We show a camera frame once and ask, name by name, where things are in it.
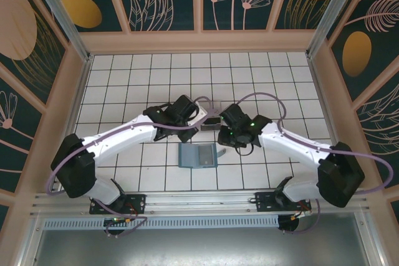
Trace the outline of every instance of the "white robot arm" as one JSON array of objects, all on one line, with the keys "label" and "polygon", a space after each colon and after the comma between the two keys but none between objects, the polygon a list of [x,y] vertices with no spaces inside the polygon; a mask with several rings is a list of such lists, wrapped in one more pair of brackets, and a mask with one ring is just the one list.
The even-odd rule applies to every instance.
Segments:
[{"label": "white robot arm", "polygon": [[139,143],[158,141],[170,135],[178,135],[182,142],[187,142],[198,129],[177,130],[176,127],[192,126],[205,116],[206,110],[198,102],[183,95],[174,104],[147,108],[143,114],[107,132],[84,138],[75,134],[65,137],[51,168],[55,170],[76,149],[92,144],[66,162],[57,178],[69,197],[92,197],[118,210],[123,205],[123,190],[114,180],[97,176],[96,167],[110,156]]},{"label": "white robot arm", "polygon": [[[134,120],[108,132],[85,138],[78,138],[75,134],[67,136],[51,168],[54,170],[60,161],[77,148],[93,144],[69,160],[57,173],[57,178],[69,197],[92,197],[117,211],[123,205],[124,192],[114,180],[96,176],[96,166],[104,159],[135,144],[158,141],[170,135],[178,135],[182,142],[186,142],[198,132],[198,129],[177,130],[170,126],[190,126],[205,116],[206,112],[198,102],[194,103],[187,96],[181,96],[174,104],[167,103],[160,107],[147,108]],[[364,180],[364,174],[355,158],[313,150],[296,143],[284,136],[272,120],[261,115],[252,120],[237,104],[227,107],[221,113],[221,118],[227,126],[221,127],[218,136],[219,144],[236,149],[251,145],[276,150],[309,167],[311,172],[304,176],[288,177],[282,180],[275,191],[276,202],[282,207],[291,202],[321,197],[337,207],[345,207]],[[152,123],[166,125],[166,127],[152,126]],[[333,148],[350,151],[350,148],[343,143],[331,147],[288,131],[285,133],[307,144],[316,145],[319,149]],[[95,142],[106,135],[109,137],[100,143]]]},{"label": "white robot arm", "polygon": [[[117,131],[121,127],[132,126],[135,123],[152,123],[152,120],[146,115],[139,115],[134,120],[129,121],[119,127],[111,129],[107,132],[83,138],[83,145],[87,145],[102,136],[105,136],[113,131]],[[138,126],[131,130],[126,130],[107,138],[101,143],[97,143],[87,148],[89,153],[94,154],[95,165],[98,166],[107,158],[139,143],[154,141],[156,137],[156,128],[154,126]],[[120,189],[110,179],[103,178],[96,175],[96,180],[93,187],[84,194],[84,196],[98,199],[105,205],[109,205],[116,201],[120,196]]]},{"label": "white robot arm", "polygon": [[[323,148],[350,151],[349,146],[344,143],[330,146],[284,129],[282,134],[272,120],[261,115],[252,120],[237,104],[227,107],[221,116],[227,126],[222,126],[219,132],[219,144],[236,149],[251,145],[275,150],[310,169],[304,175],[282,180],[275,191],[275,200],[281,206],[303,199],[323,198],[337,207],[345,207],[365,178],[353,156],[321,151]],[[286,135],[304,144],[316,146],[317,150],[295,142]]]}]

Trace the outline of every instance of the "leaf drawing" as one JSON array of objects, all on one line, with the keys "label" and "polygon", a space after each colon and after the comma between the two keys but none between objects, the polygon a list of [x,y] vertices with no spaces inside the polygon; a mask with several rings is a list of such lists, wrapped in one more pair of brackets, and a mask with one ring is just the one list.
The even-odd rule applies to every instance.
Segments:
[{"label": "leaf drawing", "polygon": [[128,21],[133,31],[168,31],[173,23],[173,0],[130,0]]},{"label": "leaf drawing", "polygon": [[368,31],[388,32],[399,21],[399,0],[377,0],[368,9],[366,16],[345,24],[364,20]]},{"label": "leaf drawing", "polygon": [[52,29],[35,12],[37,22],[36,46],[24,60],[12,60],[22,77],[42,93],[48,94],[54,83],[62,55]]},{"label": "leaf drawing", "polygon": [[139,0],[130,0],[129,24],[134,31],[140,31],[143,27],[143,12]]},{"label": "leaf drawing", "polygon": [[399,85],[384,97],[365,103],[358,117],[373,154],[399,152]]}]

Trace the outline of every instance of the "black mounting bracket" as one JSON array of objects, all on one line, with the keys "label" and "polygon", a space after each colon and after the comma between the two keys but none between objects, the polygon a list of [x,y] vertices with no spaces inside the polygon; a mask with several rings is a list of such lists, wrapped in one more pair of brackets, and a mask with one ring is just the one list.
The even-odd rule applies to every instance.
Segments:
[{"label": "black mounting bracket", "polygon": [[[136,210],[137,214],[143,214],[144,210],[145,210],[145,199],[146,199],[145,194],[126,194],[124,205],[115,212],[134,216],[135,213],[132,212],[132,207],[130,206],[130,205],[132,205],[134,210]],[[90,200],[89,214],[93,214],[93,215],[110,214],[110,215],[112,215],[111,213],[105,211],[93,199]]]},{"label": "black mounting bracket", "polygon": [[[290,202],[281,206],[276,201],[274,191],[257,192],[255,193],[255,198],[251,199],[251,203],[256,205],[257,212],[294,212],[303,209],[299,202]],[[302,201],[302,204],[309,210],[312,210],[310,202]]]}]

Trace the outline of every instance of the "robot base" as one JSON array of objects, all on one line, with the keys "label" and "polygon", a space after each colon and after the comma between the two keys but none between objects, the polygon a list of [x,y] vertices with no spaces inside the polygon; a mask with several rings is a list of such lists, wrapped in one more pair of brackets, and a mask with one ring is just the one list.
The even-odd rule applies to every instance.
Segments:
[{"label": "robot base", "polygon": [[[126,194],[125,196],[126,196],[126,198],[125,198],[125,201],[124,201],[124,205],[120,209],[115,211],[115,212],[134,216],[135,213],[132,212],[132,206],[133,206],[133,208],[134,208],[134,210],[136,210],[137,214],[143,214],[144,213],[145,198],[146,198],[145,194]],[[105,215],[105,214],[111,214],[111,213],[105,211],[99,204],[97,204],[92,199],[91,203],[90,203],[89,214]]]}]

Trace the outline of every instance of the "white tile floor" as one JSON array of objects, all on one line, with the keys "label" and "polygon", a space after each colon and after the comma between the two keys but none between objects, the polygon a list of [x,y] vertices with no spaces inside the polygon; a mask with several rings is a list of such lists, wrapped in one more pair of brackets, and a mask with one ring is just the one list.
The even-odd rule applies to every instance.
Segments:
[{"label": "white tile floor", "polygon": [[[254,91],[284,100],[286,129],[330,143],[306,57],[285,52],[96,56],[76,133],[85,137],[109,130],[182,94],[206,95],[226,108]],[[263,96],[242,102],[241,108],[250,117],[281,116],[277,103]],[[218,132],[199,132],[192,142],[214,143],[217,137]],[[217,169],[182,169],[178,142],[174,136],[136,145],[105,161],[97,173],[135,192],[275,188],[286,176],[309,172],[283,154],[257,147],[246,157],[228,148]]]}]

